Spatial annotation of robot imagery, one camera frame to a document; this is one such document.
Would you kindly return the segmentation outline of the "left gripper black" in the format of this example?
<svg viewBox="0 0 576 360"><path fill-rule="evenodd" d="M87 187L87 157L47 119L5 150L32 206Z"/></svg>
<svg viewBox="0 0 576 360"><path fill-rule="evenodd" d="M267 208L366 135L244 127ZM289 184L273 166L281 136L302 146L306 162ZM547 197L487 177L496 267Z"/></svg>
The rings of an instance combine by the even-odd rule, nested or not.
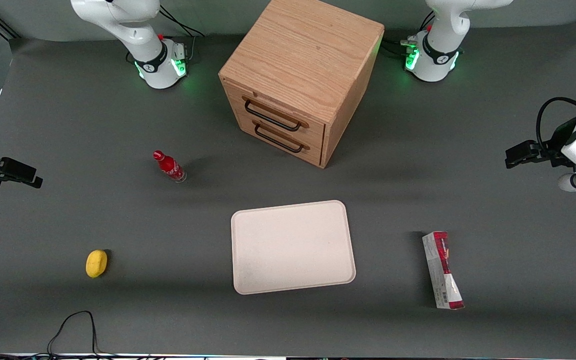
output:
<svg viewBox="0 0 576 360"><path fill-rule="evenodd" d="M512 146L506 150L505 168L512 169L524 164L537 164L545 159L550 162L552 167L568 167L576 171L576 164L562 152L563 146L569 141L575 127L576 117L557 126L551 138L543 143L544 151L537 141L523 141Z"/></svg>

